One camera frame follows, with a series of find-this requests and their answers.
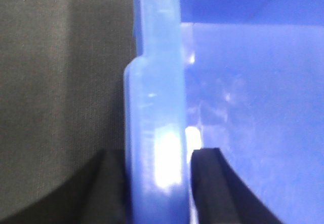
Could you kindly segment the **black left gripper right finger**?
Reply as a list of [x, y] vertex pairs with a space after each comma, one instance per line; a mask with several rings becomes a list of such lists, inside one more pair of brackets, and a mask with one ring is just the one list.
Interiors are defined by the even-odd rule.
[[194, 150], [191, 189], [199, 223], [280, 223], [230, 167], [219, 148]]

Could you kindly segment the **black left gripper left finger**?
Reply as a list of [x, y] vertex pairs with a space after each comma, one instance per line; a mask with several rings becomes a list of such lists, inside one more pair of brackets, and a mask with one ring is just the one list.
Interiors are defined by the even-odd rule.
[[125, 152], [100, 150], [64, 184], [1, 223], [126, 223]]

